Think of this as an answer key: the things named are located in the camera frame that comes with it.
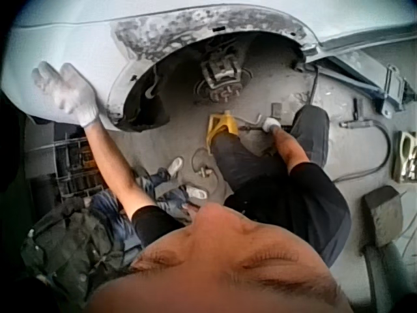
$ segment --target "work glove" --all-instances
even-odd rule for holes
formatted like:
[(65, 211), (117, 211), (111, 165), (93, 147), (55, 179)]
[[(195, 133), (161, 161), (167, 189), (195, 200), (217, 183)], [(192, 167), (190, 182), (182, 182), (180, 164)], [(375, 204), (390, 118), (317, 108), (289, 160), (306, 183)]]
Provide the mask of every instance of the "work glove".
[(274, 129), (274, 126), (281, 128), (280, 122), (278, 122), (273, 117), (267, 117), (262, 123), (262, 129), (264, 132), (272, 132), (272, 129)]
[(74, 114), (81, 127), (98, 117), (96, 95), (90, 84), (70, 64), (62, 65), (59, 73), (47, 62), (40, 62), (32, 71), (32, 79), (58, 108)]

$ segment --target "white sneaker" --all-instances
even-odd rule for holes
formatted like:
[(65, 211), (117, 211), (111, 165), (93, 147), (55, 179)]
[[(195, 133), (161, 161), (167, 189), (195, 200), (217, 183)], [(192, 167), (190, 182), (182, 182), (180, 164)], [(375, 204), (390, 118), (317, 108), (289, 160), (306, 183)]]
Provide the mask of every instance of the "white sneaker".
[(181, 170), (182, 166), (184, 165), (184, 159), (181, 156), (175, 158), (172, 161), (171, 165), (168, 167), (168, 173), (171, 177), (175, 177), (176, 174)]
[(196, 188), (193, 186), (186, 186), (186, 192), (190, 198), (205, 200), (209, 197), (206, 190)]

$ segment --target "black shirt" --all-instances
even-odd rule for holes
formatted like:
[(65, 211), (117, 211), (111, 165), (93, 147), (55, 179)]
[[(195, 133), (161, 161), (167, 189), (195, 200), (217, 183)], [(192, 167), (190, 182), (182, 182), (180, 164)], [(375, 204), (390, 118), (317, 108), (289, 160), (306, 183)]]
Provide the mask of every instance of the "black shirt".
[[(308, 242), (331, 266), (343, 249), (351, 216), (344, 197), (325, 172), (301, 163), (287, 177), (260, 177), (225, 201), (252, 220), (281, 226)], [(143, 246), (183, 227), (158, 207), (144, 207), (132, 217)]]

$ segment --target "black pants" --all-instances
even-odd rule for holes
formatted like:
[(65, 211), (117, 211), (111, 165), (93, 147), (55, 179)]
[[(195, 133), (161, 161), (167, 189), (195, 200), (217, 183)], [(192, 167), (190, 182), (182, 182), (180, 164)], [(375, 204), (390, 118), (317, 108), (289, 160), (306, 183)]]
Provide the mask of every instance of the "black pants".
[[(295, 115), (291, 135), (305, 150), (310, 161), (323, 167), (328, 154), (329, 118), (322, 108), (304, 106)], [(260, 176), (288, 175), (279, 155), (256, 156), (247, 150), (238, 136), (228, 132), (217, 134), (211, 144), (223, 178), (233, 191)]]

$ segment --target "forehead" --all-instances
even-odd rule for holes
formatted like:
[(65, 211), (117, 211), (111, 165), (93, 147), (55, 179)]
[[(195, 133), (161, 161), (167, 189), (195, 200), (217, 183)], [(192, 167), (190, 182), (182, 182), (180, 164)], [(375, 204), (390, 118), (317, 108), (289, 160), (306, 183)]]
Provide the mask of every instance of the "forehead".
[(221, 280), (130, 275), (98, 291), (88, 312), (333, 312), (325, 303)]

